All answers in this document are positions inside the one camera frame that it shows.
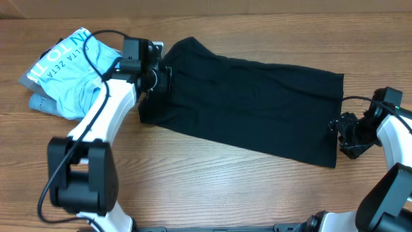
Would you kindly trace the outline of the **black t-shirt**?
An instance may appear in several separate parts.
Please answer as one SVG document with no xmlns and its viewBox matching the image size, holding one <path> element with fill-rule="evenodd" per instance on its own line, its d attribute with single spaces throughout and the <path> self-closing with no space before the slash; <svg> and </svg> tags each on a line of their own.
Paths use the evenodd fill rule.
<svg viewBox="0 0 412 232">
<path fill-rule="evenodd" d="M 152 92 L 140 121 L 179 133 L 334 168 L 344 76 L 304 66 L 216 55 L 197 39 L 177 42 L 162 64 L 171 91 Z"/>
</svg>

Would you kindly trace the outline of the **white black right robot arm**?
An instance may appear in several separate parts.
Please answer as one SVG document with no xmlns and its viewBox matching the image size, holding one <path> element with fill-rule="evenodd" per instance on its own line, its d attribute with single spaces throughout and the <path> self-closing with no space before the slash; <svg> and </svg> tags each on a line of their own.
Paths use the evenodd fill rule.
<svg viewBox="0 0 412 232">
<path fill-rule="evenodd" d="M 366 195 L 356 211 L 320 212 L 294 231 L 411 232 L 411 119 L 388 115 L 377 129 L 388 172 Z"/>
</svg>

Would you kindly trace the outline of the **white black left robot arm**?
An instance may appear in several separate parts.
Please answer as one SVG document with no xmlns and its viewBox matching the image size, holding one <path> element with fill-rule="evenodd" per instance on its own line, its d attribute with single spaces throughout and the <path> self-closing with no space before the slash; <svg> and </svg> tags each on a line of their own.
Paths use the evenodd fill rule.
<svg viewBox="0 0 412 232">
<path fill-rule="evenodd" d="M 67 137 L 48 144 L 48 174 L 38 202 L 51 203 L 86 220 L 95 231 L 136 231 L 135 220 L 117 201 L 118 177 L 112 153 L 117 131 L 141 93 L 169 93 L 171 68 L 161 66 L 162 42 L 124 39 L 121 57 L 102 76 L 103 89 L 94 105 Z"/>
</svg>

